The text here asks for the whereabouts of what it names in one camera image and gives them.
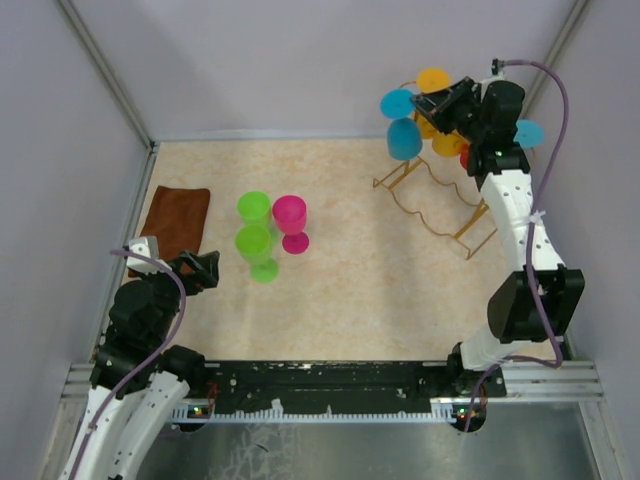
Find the pink wine glass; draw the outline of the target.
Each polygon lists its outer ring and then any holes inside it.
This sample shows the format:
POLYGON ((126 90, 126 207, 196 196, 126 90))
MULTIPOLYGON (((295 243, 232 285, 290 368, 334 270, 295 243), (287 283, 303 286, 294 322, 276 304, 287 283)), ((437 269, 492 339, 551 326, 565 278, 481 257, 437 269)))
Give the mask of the pink wine glass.
POLYGON ((292 255, 304 253, 310 244, 309 237, 304 232, 307 224, 306 202, 296 195, 282 196, 274 202, 272 216, 283 234, 283 249, 292 255))

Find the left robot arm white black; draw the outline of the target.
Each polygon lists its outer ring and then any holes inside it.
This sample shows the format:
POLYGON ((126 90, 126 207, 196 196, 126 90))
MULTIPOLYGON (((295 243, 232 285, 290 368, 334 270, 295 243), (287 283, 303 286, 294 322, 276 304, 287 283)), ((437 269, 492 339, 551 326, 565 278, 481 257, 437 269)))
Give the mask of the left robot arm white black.
POLYGON ((134 479, 174 407, 208 384, 205 358, 173 344, 186 300, 217 286, 220 255, 159 258, 147 237, 118 255, 136 275, 115 293, 63 479, 134 479))

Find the green wine glass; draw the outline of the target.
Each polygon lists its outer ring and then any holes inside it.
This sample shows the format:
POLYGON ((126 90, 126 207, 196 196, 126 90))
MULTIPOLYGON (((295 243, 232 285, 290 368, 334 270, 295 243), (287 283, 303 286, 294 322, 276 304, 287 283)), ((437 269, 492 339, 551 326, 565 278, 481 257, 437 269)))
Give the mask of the green wine glass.
POLYGON ((237 202, 237 212, 245 225, 261 225, 265 227, 275 245, 279 240, 278 231, 272 225, 272 202, 269 196, 259 190, 243 194, 237 202))
POLYGON ((266 284, 276 279, 279 265, 272 256, 271 234, 265 226, 244 226, 235 236, 235 246, 256 282, 266 284))

